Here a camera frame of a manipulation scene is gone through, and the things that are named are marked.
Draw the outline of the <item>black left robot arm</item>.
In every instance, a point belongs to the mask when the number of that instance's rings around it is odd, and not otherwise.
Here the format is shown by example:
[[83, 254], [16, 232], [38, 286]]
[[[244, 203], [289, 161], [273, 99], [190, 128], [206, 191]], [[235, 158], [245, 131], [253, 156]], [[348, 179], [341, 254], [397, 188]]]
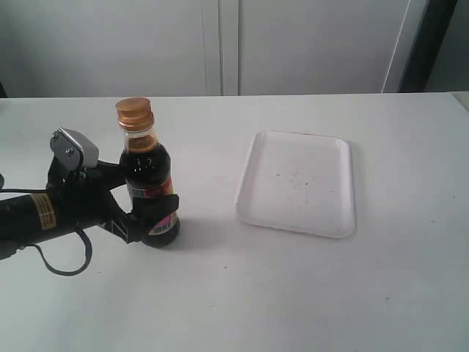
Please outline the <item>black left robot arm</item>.
[[179, 207], [176, 194], [142, 199], [129, 213], [111, 191], [125, 184], [122, 168], [99, 161], [68, 172], [57, 159], [43, 190], [16, 192], [1, 201], [1, 257], [43, 241], [99, 226], [125, 243], [139, 242]]

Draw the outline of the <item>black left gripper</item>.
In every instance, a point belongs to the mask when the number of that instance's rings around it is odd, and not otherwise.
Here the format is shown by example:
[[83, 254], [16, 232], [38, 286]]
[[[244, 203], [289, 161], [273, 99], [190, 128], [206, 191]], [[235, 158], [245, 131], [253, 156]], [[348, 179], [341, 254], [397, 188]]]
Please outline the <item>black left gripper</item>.
[[60, 235], [99, 226], [126, 243], [141, 241], [141, 229], [176, 223], [177, 194], [132, 198], [133, 213], [119, 206], [111, 191], [126, 184], [119, 164], [98, 161], [95, 168], [68, 172], [53, 158], [46, 190], [51, 197]]

